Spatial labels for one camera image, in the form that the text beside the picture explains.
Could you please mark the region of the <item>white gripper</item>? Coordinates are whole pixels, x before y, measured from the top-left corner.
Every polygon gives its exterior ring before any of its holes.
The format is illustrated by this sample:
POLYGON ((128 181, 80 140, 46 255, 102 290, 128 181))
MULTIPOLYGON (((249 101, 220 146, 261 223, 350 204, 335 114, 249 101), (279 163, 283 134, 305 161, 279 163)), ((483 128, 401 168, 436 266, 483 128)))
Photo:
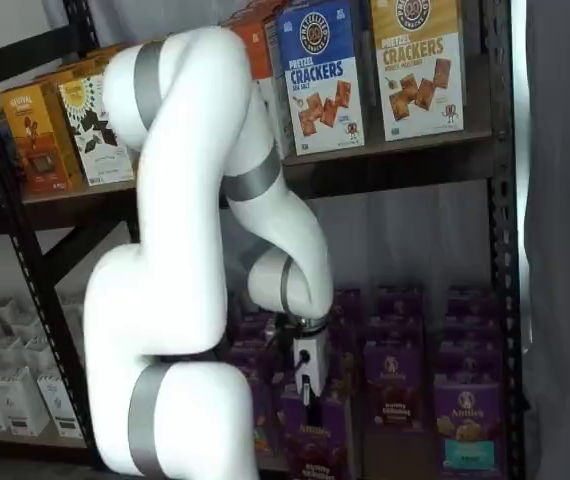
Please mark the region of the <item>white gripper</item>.
POLYGON ((309 409, 312 395, 321 396, 327 380, 327 336, 296 338, 293 343, 295 382, 303 404, 309 409))

